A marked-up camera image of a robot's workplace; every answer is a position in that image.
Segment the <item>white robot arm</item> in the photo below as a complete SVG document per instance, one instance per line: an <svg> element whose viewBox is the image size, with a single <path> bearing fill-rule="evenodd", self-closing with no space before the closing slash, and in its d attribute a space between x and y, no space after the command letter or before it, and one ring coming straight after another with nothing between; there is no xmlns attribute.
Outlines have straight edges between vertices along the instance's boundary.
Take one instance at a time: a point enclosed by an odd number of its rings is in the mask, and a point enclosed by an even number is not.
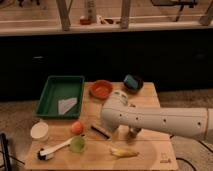
<svg viewBox="0 0 213 171"><path fill-rule="evenodd" d="M100 120L109 132L125 125L213 144L211 108L130 107L127 94L115 90L102 106Z"/></svg>

